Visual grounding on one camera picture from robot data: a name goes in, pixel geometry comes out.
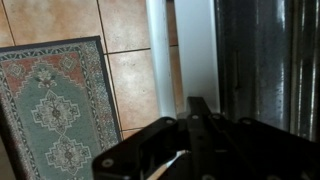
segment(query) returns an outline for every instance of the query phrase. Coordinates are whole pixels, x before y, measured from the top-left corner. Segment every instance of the rug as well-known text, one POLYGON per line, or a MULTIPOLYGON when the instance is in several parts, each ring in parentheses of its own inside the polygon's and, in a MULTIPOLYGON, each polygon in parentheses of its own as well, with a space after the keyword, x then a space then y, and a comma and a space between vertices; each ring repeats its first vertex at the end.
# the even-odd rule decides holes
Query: rug
POLYGON ((0 49, 1 135, 17 179, 92 179, 120 141, 100 37, 0 49))

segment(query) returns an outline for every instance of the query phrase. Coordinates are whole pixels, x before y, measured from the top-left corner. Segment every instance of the bolt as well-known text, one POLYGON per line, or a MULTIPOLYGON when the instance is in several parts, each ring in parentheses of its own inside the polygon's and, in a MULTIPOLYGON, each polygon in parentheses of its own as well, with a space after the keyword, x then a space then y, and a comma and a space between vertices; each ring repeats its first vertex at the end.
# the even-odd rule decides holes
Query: bolt
POLYGON ((102 161, 102 167, 105 167, 105 168, 109 168, 113 165, 113 160, 112 159, 105 159, 104 161, 102 161))
POLYGON ((275 176, 275 175, 269 175, 267 177, 267 180, 281 180, 281 178, 279 178, 278 176, 275 176))
POLYGON ((219 114, 212 114, 211 116, 213 119, 220 119, 220 115, 219 114))
POLYGON ((252 122, 249 119, 244 119, 244 120, 242 120, 242 123, 244 123, 246 125, 250 125, 252 122))
POLYGON ((199 119, 199 116, 198 115, 193 115, 192 119, 199 119))
POLYGON ((166 123, 167 123, 167 124, 172 124, 172 123, 173 123, 173 120, 167 119, 167 120, 166 120, 166 123))
POLYGON ((210 174, 205 174, 202 176, 202 180, 215 180, 215 178, 210 174))

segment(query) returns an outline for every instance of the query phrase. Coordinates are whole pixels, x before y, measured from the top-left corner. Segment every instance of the rug border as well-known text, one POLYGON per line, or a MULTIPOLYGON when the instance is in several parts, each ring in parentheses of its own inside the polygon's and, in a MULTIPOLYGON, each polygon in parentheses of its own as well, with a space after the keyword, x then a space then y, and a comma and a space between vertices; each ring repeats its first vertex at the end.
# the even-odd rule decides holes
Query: rug border
MULTIPOLYGON (((35 44, 27 44, 27 45, 18 45, 18 46, 12 46, 12 47, 3 47, 0 48, 0 53, 2 52, 11 52, 11 51, 19 51, 19 50, 28 50, 28 49, 35 49, 35 48, 45 48, 50 46, 57 46, 57 45, 63 45, 63 44, 72 44, 72 43, 80 43, 80 42, 88 42, 88 41, 95 41, 95 44, 97 46, 97 50, 100 56, 100 65, 101 70, 103 74, 103 80, 106 87, 106 92, 108 93, 108 101, 111 106, 111 113, 112 118, 115 126, 116 136, 118 142, 122 141, 121 138, 121 130, 119 126, 119 120, 117 118, 116 109, 115 109, 115 102, 113 99, 113 94, 111 92, 111 84, 108 81, 108 72, 107 72, 107 66, 106 66, 106 60, 105 55, 103 54, 102 44, 101 44, 101 37, 100 36, 91 36, 91 37, 82 37, 82 38, 76 38, 76 39, 67 39, 67 40, 58 40, 58 41, 49 41, 49 42, 43 42, 43 43, 35 43, 35 44)), ((4 113, 4 108, 2 103, 0 103, 0 135, 1 139, 4 144, 4 148, 6 150, 6 153, 8 155, 12 170, 14 172, 15 178, 17 179, 26 179, 26 172, 23 170, 23 164, 21 161, 17 161, 17 159, 20 159, 18 156, 18 153, 16 152, 16 149, 12 145, 11 138, 12 134, 8 127, 8 122, 6 120, 6 116, 4 113)))

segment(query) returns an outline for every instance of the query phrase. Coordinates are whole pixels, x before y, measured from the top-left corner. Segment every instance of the tile floor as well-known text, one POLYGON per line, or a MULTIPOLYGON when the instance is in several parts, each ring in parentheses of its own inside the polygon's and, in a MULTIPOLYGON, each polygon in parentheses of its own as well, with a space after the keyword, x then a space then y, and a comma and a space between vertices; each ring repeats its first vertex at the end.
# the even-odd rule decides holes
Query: tile floor
MULTIPOLYGON (((180 112, 183 99, 172 0, 167 1, 167 10, 180 112)), ((0 0, 0 47, 95 35, 101 36, 120 129, 128 138, 159 117, 145 0, 0 0)), ((1 139, 0 171, 0 180, 14 179, 1 139)))

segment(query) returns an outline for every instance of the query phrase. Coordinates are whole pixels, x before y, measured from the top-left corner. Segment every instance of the green rug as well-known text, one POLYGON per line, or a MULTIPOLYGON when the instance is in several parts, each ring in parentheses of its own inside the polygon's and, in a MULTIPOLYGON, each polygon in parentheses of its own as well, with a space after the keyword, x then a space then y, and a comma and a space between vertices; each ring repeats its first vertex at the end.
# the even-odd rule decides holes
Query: green rug
POLYGON ((0 132, 17 179, 92 179, 93 158, 120 141, 108 82, 100 37, 0 49, 0 132))

